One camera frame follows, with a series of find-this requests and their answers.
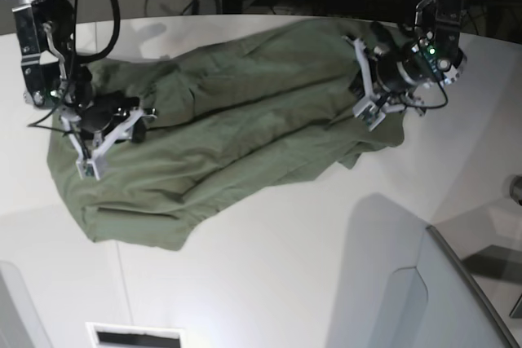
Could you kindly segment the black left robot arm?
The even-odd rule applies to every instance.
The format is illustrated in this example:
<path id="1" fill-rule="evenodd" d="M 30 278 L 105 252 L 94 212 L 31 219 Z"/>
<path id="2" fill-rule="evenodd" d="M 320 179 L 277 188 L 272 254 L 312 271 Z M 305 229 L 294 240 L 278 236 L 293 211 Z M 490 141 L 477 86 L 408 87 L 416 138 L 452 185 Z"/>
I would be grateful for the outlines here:
<path id="1" fill-rule="evenodd" d="M 462 75 L 467 57 L 459 46 L 466 0 L 391 0 L 395 24 L 405 38 L 399 44 L 379 22 L 370 27 L 386 47 L 374 59 L 379 99 L 407 108 L 428 106 L 414 91 L 421 85 L 443 90 Z"/>

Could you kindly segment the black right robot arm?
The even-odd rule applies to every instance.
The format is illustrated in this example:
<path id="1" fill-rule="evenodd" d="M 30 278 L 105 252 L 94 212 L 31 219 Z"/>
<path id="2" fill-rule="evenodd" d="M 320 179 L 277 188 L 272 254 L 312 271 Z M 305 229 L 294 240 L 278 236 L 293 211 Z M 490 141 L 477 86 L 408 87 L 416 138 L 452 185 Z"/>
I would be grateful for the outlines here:
<path id="1" fill-rule="evenodd" d="M 117 142 L 145 140 L 145 118 L 140 114 L 129 130 L 117 127 L 130 120 L 140 107 L 137 97 L 121 91 L 95 91 L 88 64 L 106 58 L 115 47 L 121 30 L 118 0 L 109 0 L 113 32 L 107 46 L 93 55 L 77 52 L 77 2 L 69 0 L 13 0 L 15 32 L 20 45 L 24 98 L 36 109 L 57 114 L 64 122 L 60 133 L 81 142 L 116 135 Z"/>

